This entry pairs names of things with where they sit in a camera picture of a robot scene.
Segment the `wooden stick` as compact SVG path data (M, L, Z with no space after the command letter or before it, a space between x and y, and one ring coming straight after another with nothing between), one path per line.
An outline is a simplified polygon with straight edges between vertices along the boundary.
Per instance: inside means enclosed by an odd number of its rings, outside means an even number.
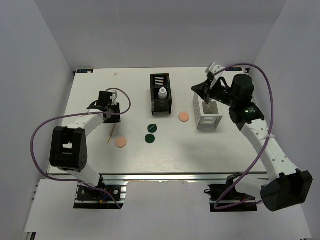
M107 139L107 144L110 142L110 140L111 140L111 138L112 138L112 136L113 136L113 132L114 132L114 130L115 130L115 128L116 128L116 123L114 123L113 124L113 126L112 126L112 128L111 128L111 131L110 131L110 133L109 133L109 137L108 137L108 139Z

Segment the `white lotion bottle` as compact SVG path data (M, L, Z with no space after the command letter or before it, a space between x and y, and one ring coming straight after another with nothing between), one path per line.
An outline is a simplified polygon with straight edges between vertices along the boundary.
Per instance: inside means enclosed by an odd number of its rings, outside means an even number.
M158 98L161 100L166 99L168 96L167 89L165 87L161 87L158 91Z

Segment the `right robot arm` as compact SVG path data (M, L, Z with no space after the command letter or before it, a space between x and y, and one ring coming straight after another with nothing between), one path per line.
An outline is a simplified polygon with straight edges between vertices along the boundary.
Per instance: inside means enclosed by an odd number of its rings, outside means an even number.
M248 139L257 152L257 161L262 161L267 180L248 175L249 171L236 173L227 178L225 196L236 200L247 195L248 199L262 201L271 212L303 204L311 188L313 177L309 171L301 171L290 161L275 137L271 125L252 101L253 80L246 74L233 77L231 86L225 79L208 75L203 83L192 86L192 91L205 102L216 100L229 107L229 116L239 131Z

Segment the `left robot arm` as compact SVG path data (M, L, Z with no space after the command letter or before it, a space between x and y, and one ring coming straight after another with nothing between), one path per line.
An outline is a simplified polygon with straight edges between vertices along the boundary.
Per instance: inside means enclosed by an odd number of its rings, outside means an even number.
M57 126L52 133L49 163L82 183L90 185L88 193L99 200L105 196L102 176L88 163L87 137L102 124L121 121L117 91L100 91L89 111L67 126Z

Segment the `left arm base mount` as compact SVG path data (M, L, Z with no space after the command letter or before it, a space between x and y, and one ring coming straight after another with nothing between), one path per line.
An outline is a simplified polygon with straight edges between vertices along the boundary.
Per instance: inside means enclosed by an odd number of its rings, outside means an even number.
M104 190L108 193L78 184L73 208L82 210L120 210L126 199L127 184L107 183Z

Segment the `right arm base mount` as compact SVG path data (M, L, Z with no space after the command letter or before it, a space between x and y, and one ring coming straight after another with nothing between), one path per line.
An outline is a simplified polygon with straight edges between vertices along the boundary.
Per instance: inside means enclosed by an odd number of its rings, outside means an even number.
M233 183L235 178L240 177L241 173L237 172L233 175L227 177L225 184L210 184L208 185L207 189L203 191L204 194L209 196L209 206L210 211L214 212L257 212L258 207L257 205L261 203L261 200L256 200L254 197L249 196L244 193L239 193L233 188L223 199L218 203L218 207L224 207L227 205L239 203L244 201L245 199L249 199L248 201L244 202L243 204L239 204L237 206L228 207L225 209L215 209L214 204L218 200L218 198L230 187Z

